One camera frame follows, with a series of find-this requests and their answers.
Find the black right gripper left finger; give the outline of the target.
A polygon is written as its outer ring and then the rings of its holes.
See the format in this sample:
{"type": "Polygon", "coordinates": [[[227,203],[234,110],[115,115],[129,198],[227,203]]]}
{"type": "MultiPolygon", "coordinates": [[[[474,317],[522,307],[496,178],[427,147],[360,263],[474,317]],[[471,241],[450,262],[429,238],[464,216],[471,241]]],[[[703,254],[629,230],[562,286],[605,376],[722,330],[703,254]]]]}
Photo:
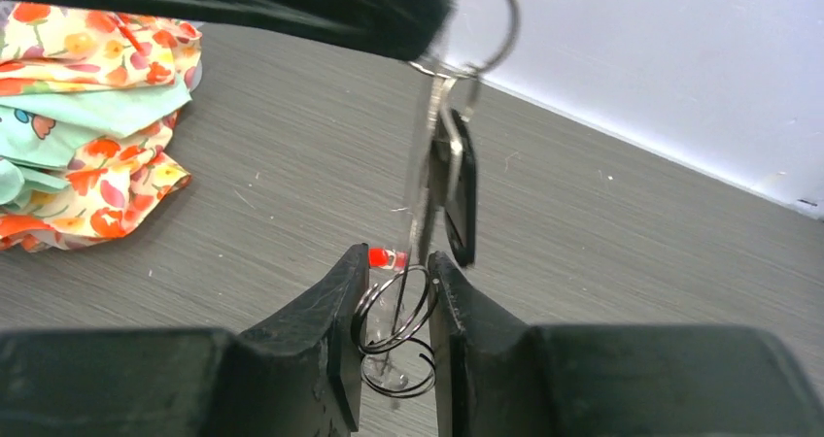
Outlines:
{"type": "Polygon", "coordinates": [[[241,333],[217,327],[1,335],[5,436],[348,436],[361,356],[350,334],[368,249],[241,333]]]}

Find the black key tag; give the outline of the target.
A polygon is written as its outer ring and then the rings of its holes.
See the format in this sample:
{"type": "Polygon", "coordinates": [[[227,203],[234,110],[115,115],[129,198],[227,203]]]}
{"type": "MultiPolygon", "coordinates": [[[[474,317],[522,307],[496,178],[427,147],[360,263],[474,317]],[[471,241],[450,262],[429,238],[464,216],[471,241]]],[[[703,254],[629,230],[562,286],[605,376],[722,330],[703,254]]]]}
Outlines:
{"type": "Polygon", "coordinates": [[[471,135],[458,110],[437,114],[429,147],[429,189],[433,204],[443,210],[447,240],[457,264],[475,263],[478,164],[471,135]]]}

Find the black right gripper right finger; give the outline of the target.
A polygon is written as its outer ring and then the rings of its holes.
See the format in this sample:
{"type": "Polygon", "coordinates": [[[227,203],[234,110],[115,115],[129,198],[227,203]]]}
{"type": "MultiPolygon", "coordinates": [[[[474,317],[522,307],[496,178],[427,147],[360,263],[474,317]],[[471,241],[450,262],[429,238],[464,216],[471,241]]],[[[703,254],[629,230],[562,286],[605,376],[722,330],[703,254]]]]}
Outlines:
{"type": "Polygon", "coordinates": [[[823,406],[768,331],[528,324],[429,258],[442,436],[819,436],[823,406]]]}

